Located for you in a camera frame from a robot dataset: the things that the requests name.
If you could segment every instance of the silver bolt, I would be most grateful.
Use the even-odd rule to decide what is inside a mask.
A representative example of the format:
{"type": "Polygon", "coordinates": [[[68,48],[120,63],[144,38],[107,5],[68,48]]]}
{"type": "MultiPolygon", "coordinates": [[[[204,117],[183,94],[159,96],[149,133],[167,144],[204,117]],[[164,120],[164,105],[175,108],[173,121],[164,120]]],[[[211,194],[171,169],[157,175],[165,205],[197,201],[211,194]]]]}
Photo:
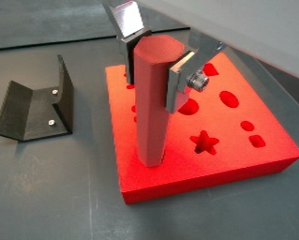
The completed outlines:
{"type": "Polygon", "coordinates": [[[49,120],[49,126],[53,126],[53,125],[54,125],[54,121],[49,120]]]}
{"type": "Polygon", "coordinates": [[[217,42],[216,46],[215,46],[215,50],[221,50],[224,47],[224,43],[221,41],[217,42]]]}
{"type": "Polygon", "coordinates": [[[200,70],[197,70],[188,78],[188,87],[195,91],[201,92],[205,89],[208,82],[209,78],[200,70]]]}

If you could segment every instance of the red foam block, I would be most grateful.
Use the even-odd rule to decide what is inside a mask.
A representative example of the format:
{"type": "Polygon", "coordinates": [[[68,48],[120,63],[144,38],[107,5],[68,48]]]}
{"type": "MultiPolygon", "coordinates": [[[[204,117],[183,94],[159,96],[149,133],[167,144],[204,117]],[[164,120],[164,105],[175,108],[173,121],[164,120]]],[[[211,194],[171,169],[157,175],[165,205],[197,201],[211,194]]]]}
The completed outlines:
{"type": "Polygon", "coordinates": [[[119,182],[125,203],[137,203],[283,171],[299,149],[223,53],[209,61],[203,93],[169,118],[163,163],[147,168],[136,156],[133,89],[125,67],[107,67],[119,182]]]}

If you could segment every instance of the gray table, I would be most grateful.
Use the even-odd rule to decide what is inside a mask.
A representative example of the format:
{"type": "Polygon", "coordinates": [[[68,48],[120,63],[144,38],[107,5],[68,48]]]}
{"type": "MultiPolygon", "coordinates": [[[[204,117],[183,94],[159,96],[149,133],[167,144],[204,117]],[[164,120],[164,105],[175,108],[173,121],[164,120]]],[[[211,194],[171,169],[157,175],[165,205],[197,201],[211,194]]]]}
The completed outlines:
{"type": "MultiPolygon", "coordinates": [[[[115,39],[0,52],[0,106],[9,80],[57,84],[56,54],[75,86],[73,135],[0,137],[0,239],[298,240],[299,160],[279,174],[124,205],[104,75],[123,63],[115,39]]],[[[275,81],[251,85],[299,145],[298,104],[275,81]]]]}

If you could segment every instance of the metal bracket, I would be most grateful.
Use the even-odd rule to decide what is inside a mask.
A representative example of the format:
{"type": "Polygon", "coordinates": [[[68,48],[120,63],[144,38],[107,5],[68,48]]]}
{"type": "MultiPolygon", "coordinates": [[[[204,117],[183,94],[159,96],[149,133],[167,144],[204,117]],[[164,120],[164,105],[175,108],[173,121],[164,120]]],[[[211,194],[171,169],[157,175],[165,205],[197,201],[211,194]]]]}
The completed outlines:
{"type": "Polygon", "coordinates": [[[58,86],[30,90],[10,81],[0,111],[0,136],[26,142],[72,133],[73,86],[57,55],[58,86]]]}
{"type": "Polygon", "coordinates": [[[136,2],[128,0],[103,0],[103,7],[116,33],[120,53],[124,55],[127,83],[133,84],[132,50],[141,37],[151,35],[144,27],[136,2]]]}
{"type": "Polygon", "coordinates": [[[225,44],[196,30],[189,30],[188,45],[197,49],[183,54],[169,68],[165,108],[175,113],[188,99],[189,89],[201,92],[208,84],[208,77],[201,68],[208,60],[225,48],[225,44]]]}

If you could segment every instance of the black metal bracket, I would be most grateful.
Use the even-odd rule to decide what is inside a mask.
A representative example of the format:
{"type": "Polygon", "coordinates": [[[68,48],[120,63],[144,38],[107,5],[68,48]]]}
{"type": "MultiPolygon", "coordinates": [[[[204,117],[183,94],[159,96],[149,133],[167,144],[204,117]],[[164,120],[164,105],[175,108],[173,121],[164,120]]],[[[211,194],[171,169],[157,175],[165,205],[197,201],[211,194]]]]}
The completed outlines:
{"type": "Polygon", "coordinates": [[[57,55],[58,86],[32,90],[9,82],[0,111],[0,136],[26,142],[72,133],[73,86],[57,55]]]}

